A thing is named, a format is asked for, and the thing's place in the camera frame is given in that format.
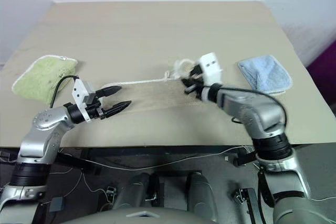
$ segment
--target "green sponge cloth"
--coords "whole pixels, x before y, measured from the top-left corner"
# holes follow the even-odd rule
[[[67,75],[75,74],[78,61],[56,55],[45,55],[38,58],[14,82],[13,93],[28,99],[35,99],[50,104],[58,81]],[[60,85],[60,91],[67,83],[66,79]]]

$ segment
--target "blue towel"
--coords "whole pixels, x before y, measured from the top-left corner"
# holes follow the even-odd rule
[[[290,75],[272,55],[240,61],[238,67],[255,90],[279,93],[292,86]]]

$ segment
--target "beige tabletop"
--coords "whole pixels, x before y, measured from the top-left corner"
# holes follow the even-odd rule
[[[79,60],[77,74],[96,88],[109,82],[157,79],[176,59],[215,52],[222,81],[249,88],[237,62],[265,54],[287,69],[293,86],[279,96],[293,144],[336,141],[336,120],[269,10],[259,2],[115,2],[53,5],[0,73],[0,146],[17,147],[35,114],[47,108],[11,92],[37,58]],[[69,101],[72,85],[56,106]],[[62,146],[251,144],[244,127],[212,104],[121,113],[80,124]]]

